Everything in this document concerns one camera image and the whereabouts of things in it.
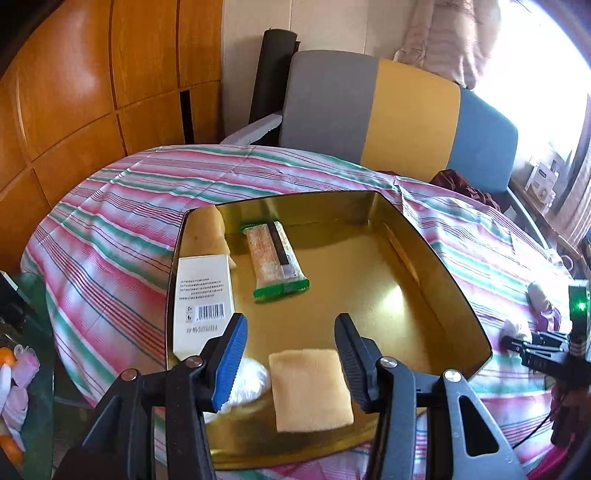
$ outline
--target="silver screw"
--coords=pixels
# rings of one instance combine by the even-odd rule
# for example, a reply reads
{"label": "silver screw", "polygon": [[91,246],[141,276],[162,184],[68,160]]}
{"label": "silver screw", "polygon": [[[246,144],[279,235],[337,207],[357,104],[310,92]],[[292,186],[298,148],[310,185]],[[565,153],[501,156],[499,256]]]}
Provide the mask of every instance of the silver screw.
{"label": "silver screw", "polygon": [[203,358],[198,355],[190,356],[185,359],[185,365],[189,368],[197,368],[203,365]]}
{"label": "silver screw", "polygon": [[138,371],[135,368],[128,368],[127,370],[123,371],[121,378],[126,382],[131,382],[132,380],[138,378]]}
{"label": "silver screw", "polygon": [[462,379],[462,374],[457,370],[445,370],[443,376],[450,382],[457,383]]}
{"label": "silver screw", "polygon": [[379,359],[379,364],[385,368],[394,368],[396,365],[398,365],[398,361],[391,356],[383,356]]}

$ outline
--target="metal tray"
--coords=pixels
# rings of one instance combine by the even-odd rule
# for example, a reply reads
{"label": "metal tray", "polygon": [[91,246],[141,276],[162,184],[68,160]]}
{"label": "metal tray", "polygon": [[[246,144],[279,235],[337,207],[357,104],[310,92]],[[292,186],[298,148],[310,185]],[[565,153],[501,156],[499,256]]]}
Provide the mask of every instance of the metal tray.
{"label": "metal tray", "polygon": [[[317,192],[218,205],[237,264],[232,290],[248,318],[245,356],[268,367],[285,349],[335,348],[335,317],[348,312],[359,333],[384,355],[415,371],[455,368],[470,378],[491,357],[491,345],[450,273],[414,227],[377,192]],[[179,257],[194,255],[178,235],[168,285],[167,368],[172,353],[173,301]],[[310,288],[271,303],[254,302],[255,274],[240,227],[279,220]],[[277,433],[271,392],[207,425],[216,469],[261,468],[299,462],[373,438],[376,415],[354,403],[355,423],[316,433]]]}

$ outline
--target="beige wall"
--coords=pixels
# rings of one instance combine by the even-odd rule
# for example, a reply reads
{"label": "beige wall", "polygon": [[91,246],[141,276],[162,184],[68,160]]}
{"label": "beige wall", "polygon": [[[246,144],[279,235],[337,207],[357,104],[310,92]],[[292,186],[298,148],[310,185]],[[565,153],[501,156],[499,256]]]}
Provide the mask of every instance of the beige wall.
{"label": "beige wall", "polygon": [[248,123],[262,35],[298,34],[300,50],[347,50],[391,59],[416,0],[225,0],[222,23],[226,135]]}

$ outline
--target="striped tablecloth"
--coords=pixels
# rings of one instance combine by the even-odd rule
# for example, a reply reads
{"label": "striped tablecloth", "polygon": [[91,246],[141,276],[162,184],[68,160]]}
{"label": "striped tablecloth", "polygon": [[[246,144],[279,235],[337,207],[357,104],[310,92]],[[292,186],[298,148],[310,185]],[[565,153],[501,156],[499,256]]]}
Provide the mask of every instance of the striped tablecloth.
{"label": "striped tablecloth", "polygon": [[[211,203],[318,190],[377,190],[428,241],[478,315],[494,349],[472,387],[509,442],[548,413],[544,378],[498,352],[505,319],[525,318],[532,280],[549,286],[567,314],[567,271],[496,210],[415,180],[376,173],[325,155],[268,147],[160,147],[131,155],[74,188],[35,230],[21,268],[43,276],[57,350],[84,396],[96,404],[128,367],[164,369],[164,304],[183,213]],[[546,425],[518,449],[531,469],[550,447]],[[164,459],[163,421],[157,456]],[[358,479],[369,445],[307,463],[219,472],[221,478]],[[420,419],[415,476],[424,476]]]}

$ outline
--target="chair backrest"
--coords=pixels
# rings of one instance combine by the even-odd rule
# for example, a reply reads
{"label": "chair backrest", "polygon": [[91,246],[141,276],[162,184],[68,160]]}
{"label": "chair backrest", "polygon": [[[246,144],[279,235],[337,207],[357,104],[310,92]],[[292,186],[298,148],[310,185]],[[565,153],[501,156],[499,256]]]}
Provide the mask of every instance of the chair backrest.
{"label": "chair backrest", "polygon": [[294,55],[279,145],[430,181],[453,168],[507,188],[517,129],[472,92],[391,60],[333,50]]}

